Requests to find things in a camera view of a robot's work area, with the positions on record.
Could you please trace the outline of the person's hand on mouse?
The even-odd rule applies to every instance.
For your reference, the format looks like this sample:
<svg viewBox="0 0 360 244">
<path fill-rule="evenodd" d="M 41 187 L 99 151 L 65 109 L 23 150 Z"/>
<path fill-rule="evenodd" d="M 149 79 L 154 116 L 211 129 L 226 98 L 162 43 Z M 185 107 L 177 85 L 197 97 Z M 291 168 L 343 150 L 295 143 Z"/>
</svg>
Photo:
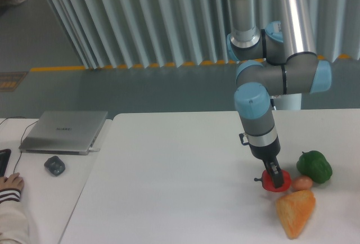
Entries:
<svg viewBox="0 0 360 244">
<path fill-rule="evenodd" d="M 19 173 L 13 173 L 9 177 L 1 177 L 1 195 L 15 192 L 21 194 L 24 185 L 24 179 Z"/>
</svg>

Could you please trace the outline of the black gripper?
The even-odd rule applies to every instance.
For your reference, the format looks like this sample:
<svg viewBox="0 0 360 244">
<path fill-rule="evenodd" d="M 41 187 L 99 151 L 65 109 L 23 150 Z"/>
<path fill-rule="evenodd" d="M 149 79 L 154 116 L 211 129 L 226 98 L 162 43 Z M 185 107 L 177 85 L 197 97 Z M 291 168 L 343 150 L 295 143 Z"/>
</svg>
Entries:
<svg viewBox="0 0 360 244">
<path fill-rule="evenodd" d="M 239 137 L 241 144 L 249 146 L 253 156 L 264 162 L 265 169 L 270 174 L 274 186 L 276 188 L 281 187 L 284 183 L 284 178 L 276 157 L 281 149 L 278 137 L 273 142 L 260 147 L 252 145 L 250 142 L 245 143 L 245 133 L 240 133 Z"/>
</svg>

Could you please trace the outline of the forearm in cream sleeve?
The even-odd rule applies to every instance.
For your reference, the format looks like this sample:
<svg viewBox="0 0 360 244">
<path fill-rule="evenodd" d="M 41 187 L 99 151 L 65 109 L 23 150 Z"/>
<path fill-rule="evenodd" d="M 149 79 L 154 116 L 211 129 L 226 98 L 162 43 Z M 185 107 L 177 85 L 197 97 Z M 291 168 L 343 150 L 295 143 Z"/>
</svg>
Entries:
<svg viewBox="0 0 360 244">
<path fill-rule="evenodd" d="M 31 243 L 29 221 L 20 196 L 18 189 L 1 190 L 1 243 Z"/>
</svg>

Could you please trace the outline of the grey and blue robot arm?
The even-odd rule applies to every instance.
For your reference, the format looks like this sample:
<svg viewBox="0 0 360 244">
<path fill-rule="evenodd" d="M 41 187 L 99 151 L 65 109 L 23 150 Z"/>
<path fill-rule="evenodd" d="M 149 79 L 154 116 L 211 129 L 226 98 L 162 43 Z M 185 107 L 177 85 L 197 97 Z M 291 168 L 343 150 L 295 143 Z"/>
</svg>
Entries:
<svg viewBox="0 0 360 244">
<path fill-rule="evenodd" d="M 277 0 L 280 20 L 257 27 L 255 0 L 228 0 L 232 30 L 227 52 L 239 62 L 235 108 L 244 131 L 241 143 L 262 160 L 264 189 L 283 192 L 291 184 L 277 161 L 280 142 L 272 111 L 276 96 L 327 91 L 332 73 L 317 57 L 307 0 Z"/>
</svg>

